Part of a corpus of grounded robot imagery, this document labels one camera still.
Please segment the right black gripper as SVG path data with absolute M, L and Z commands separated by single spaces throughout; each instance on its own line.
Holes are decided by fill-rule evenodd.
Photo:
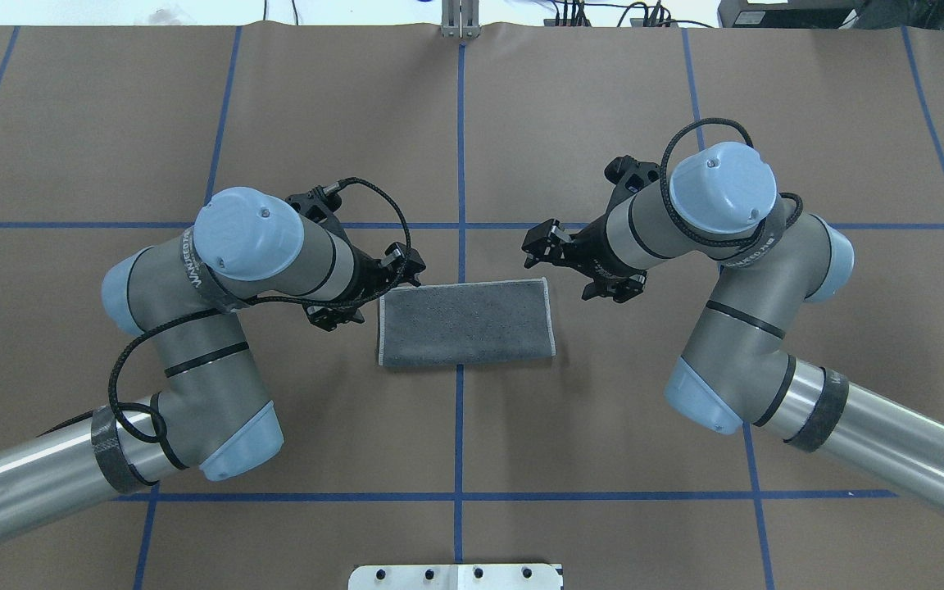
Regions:
M 622 305 L 644 291 L 645 274 L 629 276 L 629 266 L 620 261 L 611 249 L 606 236 L 606 222 L 593 221 L 572 236 L 560 220 L 544 220 L 529 229 L 522 240 L 525 254 L 524 268 L 546 262 L 554 266 L 572 268 L 592 279 L 582 291 L 582 300 L 609 298 Z

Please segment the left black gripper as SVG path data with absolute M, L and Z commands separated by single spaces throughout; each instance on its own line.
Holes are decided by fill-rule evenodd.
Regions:
M 380 298 L 397 285 L 408 284 L 413 288 L 422 285 L 420 274 L 427 270 L 427 265 L 414 247 L 405 243 L 391 243 L 383 258 L 372 258 L 357 247 L 353 247 L 352 251 L 355 268 L 349 302 L 353 302 L 353 305 L 306 305 L 307 320 L 322 331 L 333 332 L 345 324 L 363 325 L 365 317 L 359 307 L 364 303 Z

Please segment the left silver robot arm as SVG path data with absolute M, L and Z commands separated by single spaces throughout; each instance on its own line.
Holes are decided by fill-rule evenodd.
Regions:
M 299 305 L 334 331 L 424 271 L 405 218 L 382 257 L 352 245 L 336 216 L 352 184 L 370 186 L 222 190 L 178 238 L 109 269 L 102 306 L 131 341 L 104 406 L 0 452 L 0 544 L 188 468 L 221 481 L 277 455 L 284 434 L 239 312 Z

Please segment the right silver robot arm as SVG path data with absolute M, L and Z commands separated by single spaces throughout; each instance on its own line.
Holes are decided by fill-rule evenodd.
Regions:
M 684 417 L 723 434 L 752 424 L 820 453 L 944 515 L 944 424 L 787 354 L 807 302 L 832 297 L 853 272 L 850 240 L 801 199 L 780 192 L 750 145 L 722 142 L 680 161 L 630 156 L 606 167 L 606 213 L 576 233 L 551 218 L 525 235 L 525 266 L 587 276 L 585 300 L 626 302 L 647 273 L 692 252 L 719 278 L 665 386 Z

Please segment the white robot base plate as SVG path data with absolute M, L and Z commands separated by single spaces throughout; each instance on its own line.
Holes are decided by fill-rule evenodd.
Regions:
M 348 589 L 563 589 L 561 565 L 480 563 L 366 565 L 349 575 Z

